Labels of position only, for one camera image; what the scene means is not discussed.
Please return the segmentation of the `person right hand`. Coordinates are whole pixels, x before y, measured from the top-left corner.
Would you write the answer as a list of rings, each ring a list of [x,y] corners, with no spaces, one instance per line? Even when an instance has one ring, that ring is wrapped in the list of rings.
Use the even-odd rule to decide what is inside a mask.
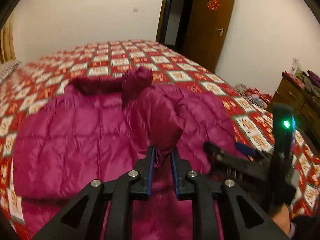
[[[292,239],[295,234],[296,227],[290,221],[290,212],[286,204],[283,204],[280,211],[272,216],[272,220],[284,231],[284,233]]]

